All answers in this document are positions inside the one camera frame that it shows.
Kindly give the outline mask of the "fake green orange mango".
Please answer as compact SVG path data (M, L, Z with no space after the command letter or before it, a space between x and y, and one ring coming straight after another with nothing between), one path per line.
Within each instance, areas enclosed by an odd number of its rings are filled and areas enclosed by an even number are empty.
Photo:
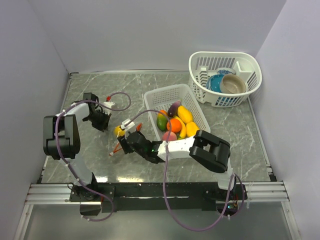
M165 110L160 110L156 118L156 125L158 129L162 132L167 130L167 123L168 123L168 114Z

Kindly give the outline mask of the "fake purple eggplant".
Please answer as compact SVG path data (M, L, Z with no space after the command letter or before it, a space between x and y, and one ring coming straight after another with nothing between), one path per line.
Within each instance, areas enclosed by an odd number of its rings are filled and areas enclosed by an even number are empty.
M181 105L180 100L175 101L167 111L168 117L173 118L174 116L176 116L180 105Z

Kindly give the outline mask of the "fake yellow bell pepper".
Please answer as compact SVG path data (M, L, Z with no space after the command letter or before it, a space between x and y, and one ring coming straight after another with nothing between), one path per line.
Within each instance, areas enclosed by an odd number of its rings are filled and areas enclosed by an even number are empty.
M186 135L188 137L194 136L197 133L197 131L199 130L199 127L193 121L188 122L185 126L186 126Z

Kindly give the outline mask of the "fake pink peach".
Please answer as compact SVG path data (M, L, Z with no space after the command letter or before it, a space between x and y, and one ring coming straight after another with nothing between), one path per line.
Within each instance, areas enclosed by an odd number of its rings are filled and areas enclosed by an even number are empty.
M163 141L168 141L168 142L176 141L177 140L177 135L174 132L166 131L162 136L162 140Z

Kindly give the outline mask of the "fake yellow banana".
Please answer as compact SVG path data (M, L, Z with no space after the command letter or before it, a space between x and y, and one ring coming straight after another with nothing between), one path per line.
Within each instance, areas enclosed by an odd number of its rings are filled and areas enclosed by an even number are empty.
M181 130L178 134L177 139L178 140L185 139L187 137L187 128L185 123L178 116L175 116L174 119L178 120L181 123Z

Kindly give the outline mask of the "fake yellow lemon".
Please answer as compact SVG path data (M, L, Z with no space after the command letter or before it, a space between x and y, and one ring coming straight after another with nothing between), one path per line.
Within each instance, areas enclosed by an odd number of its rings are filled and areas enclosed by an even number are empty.
M125 135L125 131L123 129L121 129L121 126L118 125L114 128L114 131L113 131L114 135L116 138L118 137L122 137Z

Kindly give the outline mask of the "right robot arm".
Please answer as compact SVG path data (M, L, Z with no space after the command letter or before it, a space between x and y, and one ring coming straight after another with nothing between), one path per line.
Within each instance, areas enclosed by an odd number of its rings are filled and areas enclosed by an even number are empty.
M232 198L236 192L236 180L231 167L230 144L204 130L181 140L150 141L140 131L129 132L117 138L125 154L137 153L153 164L169 160L192 158L207 170L216 174L219 195Z

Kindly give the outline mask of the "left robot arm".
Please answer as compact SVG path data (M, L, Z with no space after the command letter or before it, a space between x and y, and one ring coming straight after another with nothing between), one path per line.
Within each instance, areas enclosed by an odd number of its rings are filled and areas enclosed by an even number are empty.
M67 170L72 169L75 172L72 175L71 190L76 196L94 201L99 197L100 189L94 174L79 155L81 140L78 123L89 121L94 129L104 132L108 129L111 112L103 110L98 96L91 92L84 93L82 99L90 102L80 103L59 120L58 115L44 117L43 151L47 156L64 164Z

